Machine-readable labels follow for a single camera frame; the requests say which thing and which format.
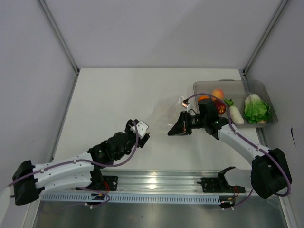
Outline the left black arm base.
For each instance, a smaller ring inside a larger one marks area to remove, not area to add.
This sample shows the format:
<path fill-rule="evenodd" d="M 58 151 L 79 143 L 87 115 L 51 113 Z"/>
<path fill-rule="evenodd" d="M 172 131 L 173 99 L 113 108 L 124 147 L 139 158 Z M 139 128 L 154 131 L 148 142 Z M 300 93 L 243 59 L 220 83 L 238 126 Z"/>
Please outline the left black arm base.
<path fill-rule="evenodd" d="M 100 191 L 117 191 L 118 176 L 103 176 L 102 178 L 93 180 L 86 188 Z"/>

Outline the green lettuce leaf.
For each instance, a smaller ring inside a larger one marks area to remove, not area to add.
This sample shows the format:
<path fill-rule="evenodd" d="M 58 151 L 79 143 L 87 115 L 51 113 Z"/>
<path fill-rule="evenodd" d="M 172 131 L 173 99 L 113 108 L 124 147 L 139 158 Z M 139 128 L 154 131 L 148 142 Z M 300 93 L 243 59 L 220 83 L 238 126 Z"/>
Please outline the green lettuce leaf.
<path fill-rule="evenodd" d="M 244 117 L 251 124 L 261 120 L 268 121 L 271 117 L 269 105 L 257 94 L 250 94 L 245 99 Z"/>

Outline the clear zip top bag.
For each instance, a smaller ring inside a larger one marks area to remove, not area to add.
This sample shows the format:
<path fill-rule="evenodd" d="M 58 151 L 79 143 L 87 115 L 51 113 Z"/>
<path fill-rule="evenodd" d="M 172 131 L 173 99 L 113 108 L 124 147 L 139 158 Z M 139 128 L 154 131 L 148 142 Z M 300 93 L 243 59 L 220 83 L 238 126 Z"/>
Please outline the clear zip top bag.
<path fill-rule="evenodd" d="M 148 115 L 146 121 L 151 133 L 165 133 L 176 124 L 180 112 L 188 111 L 191 104 L 183 106 L 183 96 L 170 96 L 160 99 Z"/>

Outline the red apple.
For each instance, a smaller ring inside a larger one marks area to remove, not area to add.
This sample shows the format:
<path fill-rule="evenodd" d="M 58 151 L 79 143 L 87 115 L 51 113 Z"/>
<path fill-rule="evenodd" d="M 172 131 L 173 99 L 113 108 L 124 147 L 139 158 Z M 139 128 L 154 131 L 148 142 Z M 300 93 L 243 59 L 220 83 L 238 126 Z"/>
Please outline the red apple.
<path fill-rule="evenodd" d="M 224 114 L 226 112 L 227 107 L 225 102 L 215 100 L 214 104 L 218 114 Z"/>

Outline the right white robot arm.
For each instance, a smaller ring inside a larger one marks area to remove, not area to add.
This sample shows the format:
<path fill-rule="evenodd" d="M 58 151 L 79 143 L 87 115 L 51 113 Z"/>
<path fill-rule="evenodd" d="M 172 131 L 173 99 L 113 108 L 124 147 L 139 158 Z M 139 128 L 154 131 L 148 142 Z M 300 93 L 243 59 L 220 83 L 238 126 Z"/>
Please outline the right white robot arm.
<path fill-rule="evenodd" d="M 221 191 L 229 191 L 233 186 L 252 188 L 264 199 L 272 195 L 284 197 L 290 194 L 292 178 L 282 150 L 271 150 L 250 141 L 239 133 L 230 119 L 218 115 L 211 99 L 200 100 L 198 107 L 196 115 L 187 111 L 180 112 L 168 135 L 191 135 L 192 130 L 203 128 L 216 140 L 233 148 L 250 164 L 251 169 L 248 171 L 236 167 L 220 171 L 217 187 Z"/>

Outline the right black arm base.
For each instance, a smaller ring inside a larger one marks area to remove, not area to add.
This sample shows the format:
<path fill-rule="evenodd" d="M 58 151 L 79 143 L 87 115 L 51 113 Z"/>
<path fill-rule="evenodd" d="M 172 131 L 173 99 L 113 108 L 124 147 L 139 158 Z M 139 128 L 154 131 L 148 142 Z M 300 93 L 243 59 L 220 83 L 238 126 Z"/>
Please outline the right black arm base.
<path fill-rule="evenodd" d="M 220 177 L 203 177 L 196 182 L 204 193 L 245 193 L 245 187 L 230 186 Z"/>

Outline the white daikon radish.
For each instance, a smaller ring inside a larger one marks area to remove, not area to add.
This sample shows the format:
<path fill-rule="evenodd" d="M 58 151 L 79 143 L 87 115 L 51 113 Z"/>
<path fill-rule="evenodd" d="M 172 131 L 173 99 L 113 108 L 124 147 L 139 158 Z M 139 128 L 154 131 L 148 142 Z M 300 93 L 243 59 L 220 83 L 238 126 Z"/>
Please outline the white daikon radish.
<path fill-rule="evenodd" d="M 240 114 L 240 111 L 238 108 L 234 105 L 234 102 L 232 99 L 224 99 L 225 103 L 229 107 L 230 117 L 234 124 L 244 124 L 244 119 L 242 115 Z"/>

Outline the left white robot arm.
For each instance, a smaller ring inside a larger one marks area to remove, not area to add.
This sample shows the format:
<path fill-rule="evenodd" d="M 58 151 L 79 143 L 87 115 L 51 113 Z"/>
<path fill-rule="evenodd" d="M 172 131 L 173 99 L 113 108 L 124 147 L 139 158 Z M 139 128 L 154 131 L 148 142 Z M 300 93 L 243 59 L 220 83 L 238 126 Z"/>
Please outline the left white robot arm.
<path fill-rule="evenodd" d="M 149 126 L 144 121 L 129 120 L 124 132 L 70 159 L 34 165 L 24 161 L 12 176 L 15 205 L 23 206 L 36 201 L 40 195 L 52 190 L 90 189 L 102 187 L 103 168 L 126 164 L 150 138 Z"/>

